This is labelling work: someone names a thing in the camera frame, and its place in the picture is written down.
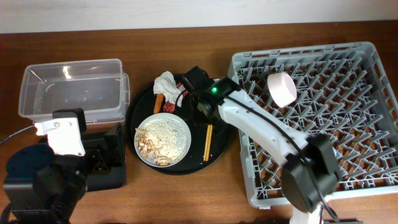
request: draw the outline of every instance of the wooden table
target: wooden table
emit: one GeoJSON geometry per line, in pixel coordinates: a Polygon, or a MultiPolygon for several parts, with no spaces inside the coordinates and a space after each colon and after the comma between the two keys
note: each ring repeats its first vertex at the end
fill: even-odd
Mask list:
{"type": "MultiPolygon", "coordinates": [[[[285,24],[189,29],[107,30],[0,35],[0,138],[31,124],[18,115],[24,69],[38,63],[119,58],[131,96],[164,71],[185,73],[198,65],[212,77],[227,74],[236,52],[370,41],[398,95],[398,21],[285,24]]],[[[18,150],[34,144],[30,130],[0,146],[0,180],[18,150]]],[[[127,185],[84,196],[72,223],[237,223],[289,218],[291,206],[252,208],[246,200],[239,139],[220,160],[192,175],[169,176],[142,165],[127,150],[127,185]]],[[[9,203],[2,185],[0,208],[9,203]]],[[[398,194],[332,201],[341,218],[396,223],[398,194]]]]}

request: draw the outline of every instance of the red wrapper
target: red wrapper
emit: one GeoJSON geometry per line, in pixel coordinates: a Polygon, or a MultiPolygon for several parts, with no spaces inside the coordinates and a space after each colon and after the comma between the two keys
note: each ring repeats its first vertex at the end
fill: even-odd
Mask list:
{"type": "MultiPolygon", "coordinates": [[[[177,84],[177,88],[181,91],[185,90],[185,87],[182,85],[182,83],[177,84]]],[[[186,95],[188,94],[188,92],[186,91],[182,96],[180,96],[180,99],[183,99],[186,95]]],[[[165,113],[174,113],[175,111],[175,104],[174,103],[170,103],[170,102],[166,102],[163,106],[163,112],[165,113]]]]}

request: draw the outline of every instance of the crumpled napkin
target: crumpled napkin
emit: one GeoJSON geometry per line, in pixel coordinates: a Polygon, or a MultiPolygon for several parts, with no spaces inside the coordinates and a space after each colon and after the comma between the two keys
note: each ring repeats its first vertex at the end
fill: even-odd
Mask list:
{"type": "MultiPolygon", "coordinates": [[[[166,102],[175,104],[181,90],[177,88],[173,74],[171,72],[164,72],[161,76],[155,79],[154,93],[163,93],[166,102]]],[[[177,106],[181,107],[182,97],[178,99],[177,106]]]]}

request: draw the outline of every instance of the round black tray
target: round black tray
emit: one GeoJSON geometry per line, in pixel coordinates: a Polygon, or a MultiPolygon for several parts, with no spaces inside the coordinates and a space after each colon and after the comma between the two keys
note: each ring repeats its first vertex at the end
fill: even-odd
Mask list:
{"type": "MultiPolygon", "coordinates": [[[[180,77],[175,76],[175,79],[178,83],[180,77]]],[[[201,119],[184,119],[189,117],[189,114],[192,112],[189,95],[184,97],[182,107],[179,109],[177,108],[178,114],[180,114],[180,117],[185,120],[191,131],[192,141],[188,154],[177,164],[164,168],[150,166],[137,155],[134,148],[135,128],[137,128],[147,117],[154,114],[156,96],[154,95],[153,87],[154,82],[145,86],[136,95],[127,111],[125,122],[126,138],[132,153],[147,167],[158,172],[171,175],[185,175],[198,172],[216,161],[227,147],[227,142],[229,142],[228,139],[231,137],[231,128],[224,122],[213,124],[209,161],[204,162],[203,154],[205,151],[207,124],[204,121],[201,121],[201,119]]]]}

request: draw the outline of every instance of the plastic dish rack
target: plastic dish rack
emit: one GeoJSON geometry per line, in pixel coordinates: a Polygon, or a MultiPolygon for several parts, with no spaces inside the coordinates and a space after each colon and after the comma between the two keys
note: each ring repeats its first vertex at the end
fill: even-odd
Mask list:
{"type": "MultiPolygon", "coordinates": [[[[398,192],[398,104],[372,43],[238,53],[228,76],[285,124],[330,137],[343,174],[331,198],[398,192]],[[268,74],[277,72],[287,72],[297,87],[297,99],[285,108],[267,89],[268,74]]],[[[288,204],[280,167],[244,132],[239,137],[249,203],[288,204]]]]}

